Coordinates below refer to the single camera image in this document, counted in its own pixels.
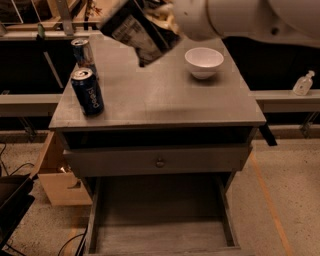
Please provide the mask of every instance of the table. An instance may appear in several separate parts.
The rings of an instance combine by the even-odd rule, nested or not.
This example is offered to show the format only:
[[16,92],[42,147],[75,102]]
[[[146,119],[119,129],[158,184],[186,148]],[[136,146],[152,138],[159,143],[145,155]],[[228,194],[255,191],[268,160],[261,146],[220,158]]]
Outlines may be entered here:
[[[105,109],[85,117],[69,83],[50,124],[75,175],[99,177],[86,253],[171,255],[201,248],[199,255],[209,255],[232,246],[236,251],[223,255],[248,255],[238,248],[225,191],[265,118],[221,40],[183,39],[145,68],[132,48],[103,36],[90,43]],[[195,46],[225,57],[210,79],[196,80],[186,70],[184,54]],[[157,254],[164,233],[166,251]]]
[[[132,48],[103,36],[90,41],[105,109],[84,116],[69,83],[50,123],[77,176],[241,169],[265,118],[220,40],[184,39],[146,68]],[[199,81],[186,70],[184,53],[194,46],[223,53],[214,77]],[[166,161],[167,152],[180,160]],[[219,159],[201,164],[212,154]],[[159,159],[166,164],[158,167]]]

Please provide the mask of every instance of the white bottle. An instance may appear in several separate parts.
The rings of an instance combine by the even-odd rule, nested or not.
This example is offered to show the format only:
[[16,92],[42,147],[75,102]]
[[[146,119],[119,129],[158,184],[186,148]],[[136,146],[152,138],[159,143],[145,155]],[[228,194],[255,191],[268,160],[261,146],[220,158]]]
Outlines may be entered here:
[[309,73],[306,76],[300,77],[293,87],[293,92],[299,96],[307,95],[312,86],[312,77],[314,75],[314,71],[309,70]]

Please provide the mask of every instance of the can lid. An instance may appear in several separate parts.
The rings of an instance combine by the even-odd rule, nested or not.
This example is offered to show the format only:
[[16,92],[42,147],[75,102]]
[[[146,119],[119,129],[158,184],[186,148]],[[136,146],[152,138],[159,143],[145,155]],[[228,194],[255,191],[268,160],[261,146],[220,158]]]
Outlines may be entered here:
[[93,74],[90,68],[79,68],[72,73],[71,78],[74,80],[85,80]]
[[71,41],[71,45],[73,45],[73,46],[82,46],[82,45],[86,45],[88,42],[89,41],[86,38],[76,38],[76,39]]

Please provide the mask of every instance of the drawer handle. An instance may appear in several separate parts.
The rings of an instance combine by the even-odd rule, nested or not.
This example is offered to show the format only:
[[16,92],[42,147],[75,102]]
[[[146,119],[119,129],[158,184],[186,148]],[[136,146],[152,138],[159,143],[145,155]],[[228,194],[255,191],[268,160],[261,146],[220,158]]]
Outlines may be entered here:
[[165,166],[165,162],[162,158],[158,158],[157,161],[156,161],[156,167],[157,168],[162,168]]

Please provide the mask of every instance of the drawer front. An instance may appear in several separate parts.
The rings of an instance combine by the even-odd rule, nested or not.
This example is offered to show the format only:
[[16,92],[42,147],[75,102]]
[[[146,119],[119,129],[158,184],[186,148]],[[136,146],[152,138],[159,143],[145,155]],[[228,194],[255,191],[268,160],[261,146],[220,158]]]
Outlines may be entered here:
[[239,171],[250,148],[81,149],[64,156],[78,177]]

